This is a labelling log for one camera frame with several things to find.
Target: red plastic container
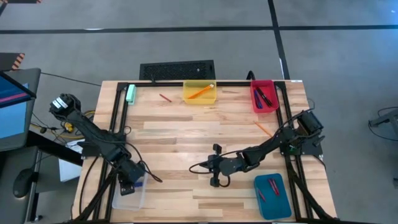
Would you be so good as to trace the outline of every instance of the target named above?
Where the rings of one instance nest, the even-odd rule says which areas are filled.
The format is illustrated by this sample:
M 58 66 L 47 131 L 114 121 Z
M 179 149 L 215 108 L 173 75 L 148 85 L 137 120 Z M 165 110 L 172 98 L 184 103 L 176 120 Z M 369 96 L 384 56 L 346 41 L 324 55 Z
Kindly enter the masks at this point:
M 254 99 L 254 90 L 259 87 L 260 90 L 265 94 L 269 101 L 271 101 L 272 106 L 268 107 L 266 102 L 260 98 L 260 102 L 262 105 L 262 109 L 257 108 L 256 101 Z M 272 80 L 253 80 L 250 84 L 250 95 L 251 95 L 251 103 L 253 104 L 253 109 L 255 113 L 271 113 L 278 109 L 279 102 L 275 92 L 274 82 Z

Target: yellow bin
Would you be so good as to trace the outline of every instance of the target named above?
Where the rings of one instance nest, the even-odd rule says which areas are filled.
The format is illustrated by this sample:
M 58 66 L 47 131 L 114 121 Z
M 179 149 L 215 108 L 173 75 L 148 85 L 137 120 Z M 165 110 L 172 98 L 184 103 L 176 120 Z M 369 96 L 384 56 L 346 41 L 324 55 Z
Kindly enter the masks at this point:
M 188 99 L 188 97 L 211 84 L 214 85 L 212 89 L 205 91 L 194 99 Z M 217 98 L 217 82 L 216 80 L 184 80 L 182 98 L 188 104 L 213 104 Z

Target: transparent bin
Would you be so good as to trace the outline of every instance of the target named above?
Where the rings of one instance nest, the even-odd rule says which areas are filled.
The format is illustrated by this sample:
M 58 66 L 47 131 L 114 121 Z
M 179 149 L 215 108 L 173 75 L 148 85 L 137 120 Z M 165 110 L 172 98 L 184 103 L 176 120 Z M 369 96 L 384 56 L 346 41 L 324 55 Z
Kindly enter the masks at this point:
M 140 208 L 142 208 L 142 206 L 144 206 L 147 180 L 148 174 L 145 173 L 145 175 L 137 181 L 142 182 L 142 187 L 136 187 L 136 191 L 133 194 L 125 196 L 120 195 L 120 184 L 118 181 L 116 181 L 116 189 L 114 191 L 112 207 L 114 209 L 124 209 L 131 211 L 138 211 Z
M 214 85 L 212 89 L 205 91 L 194 99 L 188 99 L 188 97 L 211 84 Z M 184 80 L 182 95 L 182 98 L 188 104 L 213 104 L 217 98 L 217 82 L 216 80 Z

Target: gray floor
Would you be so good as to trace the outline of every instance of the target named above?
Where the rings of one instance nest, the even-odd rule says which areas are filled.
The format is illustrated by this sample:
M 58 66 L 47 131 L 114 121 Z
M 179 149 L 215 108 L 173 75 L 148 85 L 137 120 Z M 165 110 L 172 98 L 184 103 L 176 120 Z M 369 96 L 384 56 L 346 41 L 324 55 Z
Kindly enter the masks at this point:
M 396 1 L 278 0 L 280 26 L 398 24 Z M 172 26 L 269 26 L 267 1 L 44 0 L 8 5 L 0 29 L 89 29 Z M 397 106 L 398 30 L 282 31 L 291 79 L 301 79 L 325 126 L 325 163 L 338 216 L 344 220 L 396 223 L 397 143 L 373 136 L 368 119 Z M 140 63 L 214 60 L 219 79 L 282 78 L 273 31 L 129 34 L 0 35 L 0 52 L 24 52 L 21 68 L 88 82 L 135 80 Z M 73 93 L 93 109 L 99 88 L 42 76 L 35 114 L 47 112 L 60 93 Z M 379 133 L 394 138 L 389 127 Z M 69 216 L 75 188 L 39 201 L 40 223 Z

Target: wooden table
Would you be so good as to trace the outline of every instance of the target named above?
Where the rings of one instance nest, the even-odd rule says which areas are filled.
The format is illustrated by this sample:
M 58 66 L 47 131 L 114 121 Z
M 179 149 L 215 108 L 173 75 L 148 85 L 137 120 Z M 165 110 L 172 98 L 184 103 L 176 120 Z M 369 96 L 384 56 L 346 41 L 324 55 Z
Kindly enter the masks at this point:
M 106 81 L 101 87 L 94 122 L 102 129 L 109 128 L 117 83 Z M 308 109 L 303 83 L 286 81 L 286 86 L 292 114 Z M 172 102 L 161 98 L 159 93 L 170 98 Z M 279 99 L 282 114 L 285 115 L 280 93 Z M 122 103 L 119 105 L 119 116 L 121 110 Z M 280 173 L 290 200 L 285 162 L 278 149 L 267 155 L 257 169 L 233 174 L 228 188 L 214 188 L 209 185 L 211 175 L 191 174 L 188 171 L 192 164 L 205 161 L 208 155 L 213 154 L 214 143 L 220 144 L 223 152 L 229 152 L 266 141 L 269 136 L 254 121 L 260 122 L 272 132 L 278 128 L 275 113 L 253 113 L 248 86 L 218 86 L 217 101 L 213 105 L 186 105 L 182 101 L 182 87 L 137 88 L 135 105 L 129 106 L 127 111 L 126 125 L 132 128 L 131 134 L 127 135 L 127 141 L 138 148 L 151 171 L 163 183 L 149 177 L 144 207 L 138 212 L 113 209 L 111 221 L 264 221 L 260 216 L 253 189 L 255 176 Z M 312 156 L 302 156 L 302 160 L 309 191 L 326 212 L 336 216 L 324 167 Z M 78 215 L 81 186 L 92 161 L 93 159 L 84 161 L 73 217 Z M 101 165 L 102 159 L 98 159 L 90 172 L 83 194 L 83 209 L 97 191 Z M 305 217 L 302 194 L 299 189 L 297 192 L 300 210 Z M 107 196 L 106 192 L 100 218 L 104 217 L 104 199 Z

